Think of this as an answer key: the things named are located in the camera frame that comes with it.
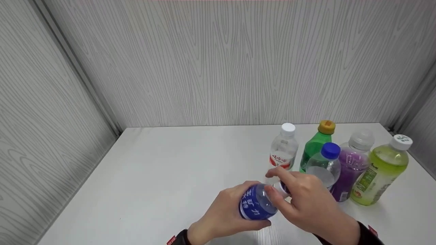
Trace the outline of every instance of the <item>left hand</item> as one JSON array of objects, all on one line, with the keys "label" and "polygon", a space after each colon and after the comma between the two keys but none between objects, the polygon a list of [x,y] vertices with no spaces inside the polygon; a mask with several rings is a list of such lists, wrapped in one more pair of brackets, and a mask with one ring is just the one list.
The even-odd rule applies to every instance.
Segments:
[{"label": "left hand", "polygon": [[258,181],[246,181],[220,191],[215,201],[197,222],[193,223],[187,232],[192,245],[203,245],[208,241],[224,236],[230,236],[242,231],[258,231],[271,225],[269,220],[249,221],[239,214],[239,202],[243,194]]}]

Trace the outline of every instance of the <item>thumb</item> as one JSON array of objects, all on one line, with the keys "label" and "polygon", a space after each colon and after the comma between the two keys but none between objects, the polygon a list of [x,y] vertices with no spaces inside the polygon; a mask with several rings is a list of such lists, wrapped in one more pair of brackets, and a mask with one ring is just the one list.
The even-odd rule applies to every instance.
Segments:
[{"label": "thumb", "polygon": [[266,194],[269,197],[269,200],[272,202],[274,207],[276,207],[282,214],[291,214],[293,213],[293,207],[290,205],[285,199],[283,199],[282,195],[271,185],[265,186]]},{"label": "thumb", "polygon": [[271,221],[269,220],[241,220],[241,227],[244,231],[258,231],[265,227],[271,226]]}]

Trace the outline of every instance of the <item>blue label bottle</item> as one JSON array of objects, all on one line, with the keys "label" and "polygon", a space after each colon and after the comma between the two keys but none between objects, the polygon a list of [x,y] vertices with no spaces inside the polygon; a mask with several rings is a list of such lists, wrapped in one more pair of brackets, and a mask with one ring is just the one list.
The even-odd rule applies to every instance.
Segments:
[{"label": "blue label bottle", "polygon": [[[266,184],[251,186],[242,196],[239,202],[239,213],[247,220],[268,219],[277,213],[277,208],[273,206],[265,192]],[[283,198],[288,197],[289,190],[283,182],[273,184]]]}]

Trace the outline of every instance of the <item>green plastic bottle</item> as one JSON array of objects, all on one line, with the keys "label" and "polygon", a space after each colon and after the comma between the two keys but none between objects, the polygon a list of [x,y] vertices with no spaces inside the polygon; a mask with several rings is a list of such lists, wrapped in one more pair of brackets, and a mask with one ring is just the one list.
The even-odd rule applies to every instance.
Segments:
[{"label": "green plastic bottle", "polygon": [[392,182],[406,170],[409,163],[406,151],[412,143],[409,137],[397,134],[389,144],[374,148],[369,155],[371,165],[353,186],[352,200],[364,206],[376,203]]},{"label": "green plastic bottle", "polygon": [[331,135],[334,133],[336,124],[329,120],[322,120],[318,126],[318,132],[312,139],[310,139],[304,146],[303,157],[300,163],[300,172],[306,172],[306,165],[309,159],[319,153],[323,145],[327,142],[331,142]]}]

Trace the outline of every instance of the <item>gray wall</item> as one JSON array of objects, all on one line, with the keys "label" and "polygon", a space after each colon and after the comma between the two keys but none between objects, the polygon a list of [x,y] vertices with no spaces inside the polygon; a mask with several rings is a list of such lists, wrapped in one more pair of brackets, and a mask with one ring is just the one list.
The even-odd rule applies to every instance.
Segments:
[{"label": "gray wall", "polygon": [[412,138],[413,145],[409,152],[436,178],[436,90],[401,133]]},{"label": "gray wall", "polygon": [[28,1],[0,1],[0,244],[34,244],[114,142]]},{"label": "gray wall", "polygon": [[392,122],[436,1],[44,0],[123,128]]}]

